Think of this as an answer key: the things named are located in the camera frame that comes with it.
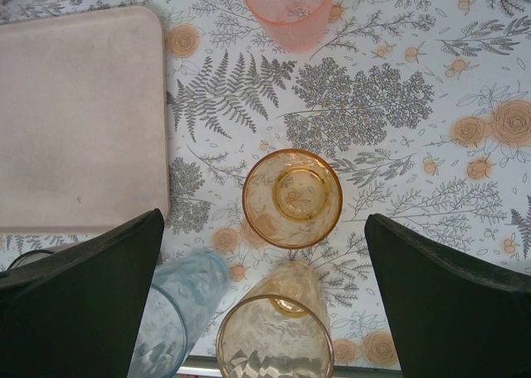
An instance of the pink plastic cup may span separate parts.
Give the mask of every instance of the pink plastic cup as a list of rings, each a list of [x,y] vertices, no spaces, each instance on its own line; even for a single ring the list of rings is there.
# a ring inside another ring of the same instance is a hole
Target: pink plastic cup
[[[288,51],[306,51],[321,39],[332,0],[246,0],[265,32]]]

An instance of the cup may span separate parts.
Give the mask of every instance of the cup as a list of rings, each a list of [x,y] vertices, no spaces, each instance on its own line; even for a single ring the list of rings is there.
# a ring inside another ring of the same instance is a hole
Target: cup
[[[321,157],[295,148],[262,158],[243,185],[243,211],[251,228],[277,247],[319,243],[338,223],[343,193]]]
[[[329,315],[319,276],[289,262],[262,279],[227,314],[217,335],[224,378],[329,378]]]
[[[321,39],[332,0],[245,0],[264,31],[288,51],[306,51]]]
[[[227,264],[196,254],[155,269],[128,378],[173,377],[229,285]]]

